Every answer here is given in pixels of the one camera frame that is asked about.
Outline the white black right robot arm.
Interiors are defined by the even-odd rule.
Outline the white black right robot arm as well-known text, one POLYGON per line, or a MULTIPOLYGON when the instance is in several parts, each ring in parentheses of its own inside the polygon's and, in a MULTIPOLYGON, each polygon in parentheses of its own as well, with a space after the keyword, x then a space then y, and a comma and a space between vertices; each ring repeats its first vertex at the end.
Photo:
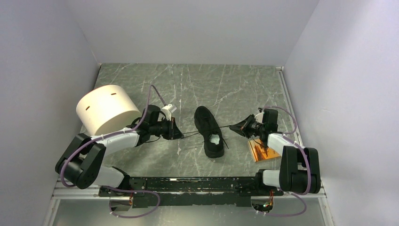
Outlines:
POLYGON ((283 192, 317 194, 321 189, 318 151, 288 137, 297 130, 296 120, 291 113, 288 115, 294 124, 293 130, 278 131, 279 109, 277 106, 265 106, 257 115, 251 114, 229 127, 242 137, 258 137, 260 147, 281 157, 279 169, 261 171, 262 177, 254 182, 254 190, 265 195, 273 186, 283 192))

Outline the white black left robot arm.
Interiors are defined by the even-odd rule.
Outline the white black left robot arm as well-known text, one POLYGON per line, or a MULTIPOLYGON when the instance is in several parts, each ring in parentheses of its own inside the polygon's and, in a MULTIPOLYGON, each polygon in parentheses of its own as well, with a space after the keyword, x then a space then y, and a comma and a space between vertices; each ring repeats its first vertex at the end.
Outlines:
POLYGON ((80 133, 74 137, 55 166, 63 177, 65 187, 86 189, 91 185, 111 187, 119 196, 126 195, 133 186, 130 176, 116 167, 103 165, 105 156, 126 148, 148 143, 151 137, 176 140, 184 137, 172 113, 176 106, 162 108, 148 105, 141 118, 121 130, 99 136, 80 133))

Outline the black shoe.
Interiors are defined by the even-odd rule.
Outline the black shoe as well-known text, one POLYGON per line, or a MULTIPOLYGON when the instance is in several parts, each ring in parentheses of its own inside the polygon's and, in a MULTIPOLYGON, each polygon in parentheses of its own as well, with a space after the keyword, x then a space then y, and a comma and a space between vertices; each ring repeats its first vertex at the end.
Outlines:
POLYGON ((210 132, 205 131, 219 127, 210 110, 204 106, 197 107, 194 113, 194 124, 196 129, 203 134, 205 155, 208 158, 222 157, 224 155, 224 144, 221 140, 223 137, 221 129, 214 129, 210 132))

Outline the black shoelace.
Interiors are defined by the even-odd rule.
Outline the black shoelace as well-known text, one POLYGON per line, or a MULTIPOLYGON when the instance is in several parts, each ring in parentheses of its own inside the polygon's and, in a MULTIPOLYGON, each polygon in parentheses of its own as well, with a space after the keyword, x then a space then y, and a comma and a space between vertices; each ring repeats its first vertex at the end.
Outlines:
MULTIPOLYGON (((205 130, 205 131, 206 131, 206 132, 210 132, 210 131, 212 131, 212 130, 214 130, 214 129, 222 129, 222 128, 227 128, 227 127, 229 127, 229 126, 230 126, 230 125, 219 126, 219 127, 217 127, 217 128, 207 129, 207 130, 205 130)), ((200 131, 192 131, 192 132, 183 133, 184 138, 192 137, 192 136, 195 136, 195 135, 198 135, 198 134, 203 135, 200 131)), ((224 140, 223 137, 221 138, 221 140, 222 140, 222 143, 223 143, 224 145, 227 146, 227 143, 226 143, 226 141, 224 140)))

